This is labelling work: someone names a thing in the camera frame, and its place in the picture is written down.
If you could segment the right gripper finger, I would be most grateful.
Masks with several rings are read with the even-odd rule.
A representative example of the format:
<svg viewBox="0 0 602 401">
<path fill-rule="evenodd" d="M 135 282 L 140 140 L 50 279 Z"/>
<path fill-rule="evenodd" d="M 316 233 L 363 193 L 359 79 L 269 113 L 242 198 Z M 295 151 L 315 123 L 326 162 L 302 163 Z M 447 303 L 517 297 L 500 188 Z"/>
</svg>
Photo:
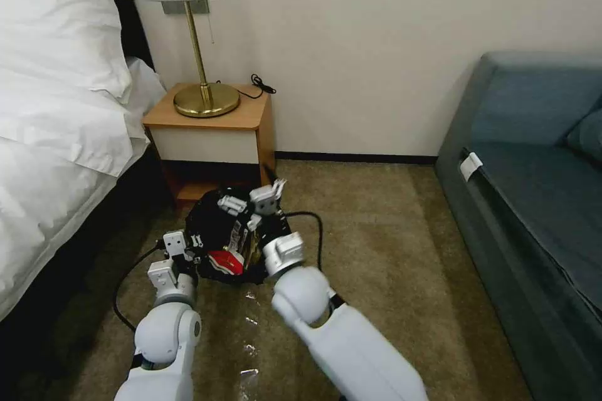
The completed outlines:
<svg viewBox="0 0 602 401">
<path fill-rule="evenodd" d="M 267 164 L 262 164 L 261 168 L 268 177 L 269 183 L 250 191 L 250 200 L 252 202 L 279 201 L 287 180 L 278 177 L 275 170 Z"/>
<path fill-rule="evenodd" d="M 246 202 L 231 195 L 224 195 L 217 201 L 218 207 L 231 216 L 238 216 L 246 211 Z"/>
</svg>

